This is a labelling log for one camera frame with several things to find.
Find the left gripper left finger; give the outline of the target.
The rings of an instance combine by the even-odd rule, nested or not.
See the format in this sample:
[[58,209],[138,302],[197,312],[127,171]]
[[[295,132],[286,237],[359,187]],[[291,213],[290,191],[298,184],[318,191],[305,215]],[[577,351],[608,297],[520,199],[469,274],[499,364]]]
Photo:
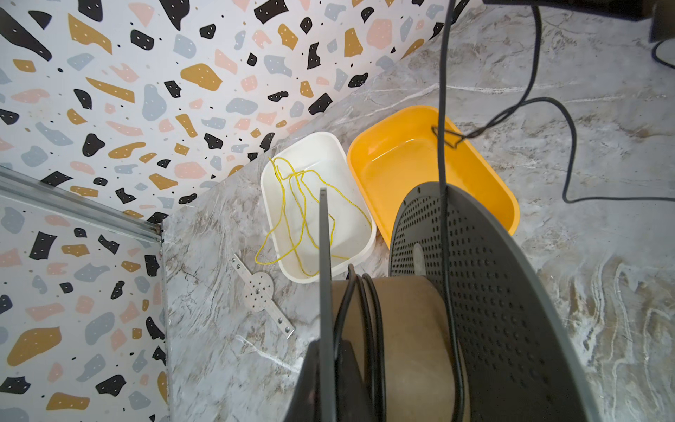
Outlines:
[[320,342],[315,340],[308,346],[284,422],[316,422],[321,420],[319,345]]

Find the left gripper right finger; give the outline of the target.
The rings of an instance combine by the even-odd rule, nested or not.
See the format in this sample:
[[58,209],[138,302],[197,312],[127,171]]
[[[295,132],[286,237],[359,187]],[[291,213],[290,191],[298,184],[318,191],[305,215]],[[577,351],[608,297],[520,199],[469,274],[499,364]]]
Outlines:
[[373,406],[362,380],[352,344],[341,340],[337,356],[337,421],[374,421]]

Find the grey cable spool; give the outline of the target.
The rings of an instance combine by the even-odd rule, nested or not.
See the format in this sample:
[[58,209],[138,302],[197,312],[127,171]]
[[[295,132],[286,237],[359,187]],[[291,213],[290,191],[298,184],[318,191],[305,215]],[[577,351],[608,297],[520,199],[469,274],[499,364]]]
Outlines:
[[460,188],[426,182],[398,213],[388,274],[328,273],[320,200],[321,420],[353,346],[374,421],[597,421],[569,336],[513,238]]

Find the perforated metal plate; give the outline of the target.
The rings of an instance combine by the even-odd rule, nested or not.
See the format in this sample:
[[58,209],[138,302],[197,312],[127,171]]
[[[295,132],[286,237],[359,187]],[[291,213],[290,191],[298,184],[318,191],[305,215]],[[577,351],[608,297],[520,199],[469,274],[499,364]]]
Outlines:
[[274,281],[265,272],[251,273],[240,260],[233,255],[230,264],[244,282],[244,304],[252,312],[265,311],[282,335],[289,339],[295,333],[295,327],[274,302]]

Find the white rectangular tray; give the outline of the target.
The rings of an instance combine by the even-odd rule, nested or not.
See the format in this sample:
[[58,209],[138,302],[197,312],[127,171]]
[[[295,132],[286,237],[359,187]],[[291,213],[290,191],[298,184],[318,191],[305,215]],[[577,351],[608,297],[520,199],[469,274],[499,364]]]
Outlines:
[[330,263],[335,275],[360,265],[374,252],[377,226],[347,163],[339,139],[316,132],[266,162],[260,187],[269,230],[259,250],[259,266],[278,266],[295,283],[317,281],[320,196],[327,195]]

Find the yellow rectangular tray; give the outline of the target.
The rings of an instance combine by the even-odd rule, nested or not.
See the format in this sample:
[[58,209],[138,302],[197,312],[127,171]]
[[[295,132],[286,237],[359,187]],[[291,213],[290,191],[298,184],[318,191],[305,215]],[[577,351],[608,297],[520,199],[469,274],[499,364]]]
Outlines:
[[[406,195],[439,180],[432,132],[438,123],[437,108],[414,105],[374,124],[349,147],[347,163],[385,244],[391,244]],[[446,181],[471,194],[513,235],[520,205],[510,188],[470,142],[445,150]]]

